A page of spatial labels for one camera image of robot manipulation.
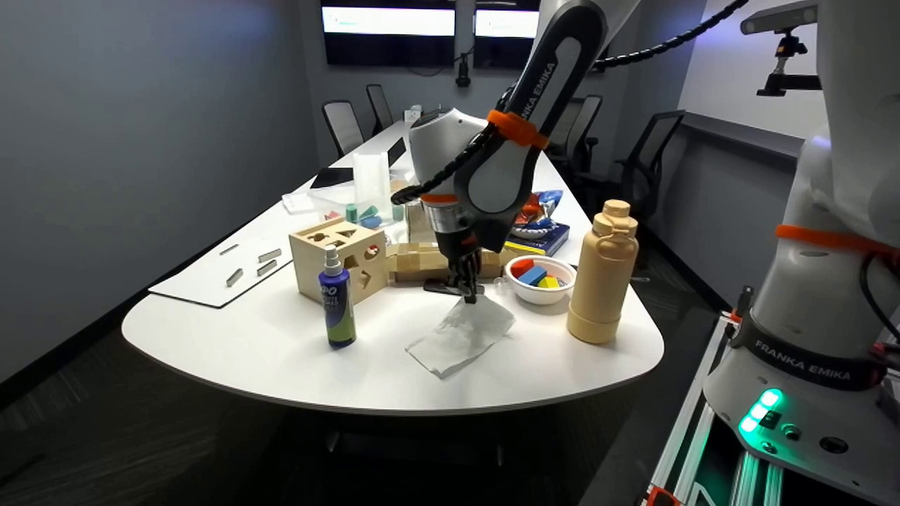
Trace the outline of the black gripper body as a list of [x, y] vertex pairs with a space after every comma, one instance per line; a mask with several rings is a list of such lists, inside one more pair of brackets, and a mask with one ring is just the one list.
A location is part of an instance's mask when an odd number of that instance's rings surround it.
[[464, 279], [481, 273], [481, 238], [473, 228], [437, 234], [435, 242], [453, 276]]

